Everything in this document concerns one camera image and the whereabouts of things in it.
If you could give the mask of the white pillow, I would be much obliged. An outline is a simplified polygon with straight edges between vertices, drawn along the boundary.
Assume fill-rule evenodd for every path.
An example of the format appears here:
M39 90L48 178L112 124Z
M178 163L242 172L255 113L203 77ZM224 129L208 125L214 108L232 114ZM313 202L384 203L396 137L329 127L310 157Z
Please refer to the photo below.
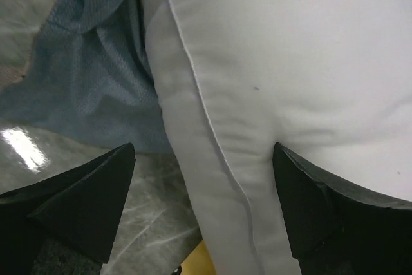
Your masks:
M299 274L281 143L411 199L411 0L141 0L167 138L218 274Z

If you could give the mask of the blue plaid pillowcase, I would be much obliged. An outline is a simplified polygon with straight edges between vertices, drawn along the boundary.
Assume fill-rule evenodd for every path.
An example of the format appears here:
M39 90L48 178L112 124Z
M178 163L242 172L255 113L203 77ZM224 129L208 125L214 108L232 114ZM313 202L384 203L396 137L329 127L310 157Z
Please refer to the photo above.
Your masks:
M1 92L1 117L100 147L170 153L141 0L56 0L26 77Z

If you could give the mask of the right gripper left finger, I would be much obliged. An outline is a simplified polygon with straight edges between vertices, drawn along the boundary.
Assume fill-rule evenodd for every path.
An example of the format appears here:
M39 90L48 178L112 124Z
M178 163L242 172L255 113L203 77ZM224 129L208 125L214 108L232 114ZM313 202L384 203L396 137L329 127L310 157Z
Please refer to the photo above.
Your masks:
M1 195L1 274L99 274L135 166L131 143Z

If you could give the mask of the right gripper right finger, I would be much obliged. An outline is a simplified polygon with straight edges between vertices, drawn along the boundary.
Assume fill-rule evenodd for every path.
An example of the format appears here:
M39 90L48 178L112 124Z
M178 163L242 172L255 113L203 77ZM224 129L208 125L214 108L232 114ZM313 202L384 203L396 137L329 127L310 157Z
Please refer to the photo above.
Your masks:
M280 143L272 162L302 274L411 274L411 202L349 182Z

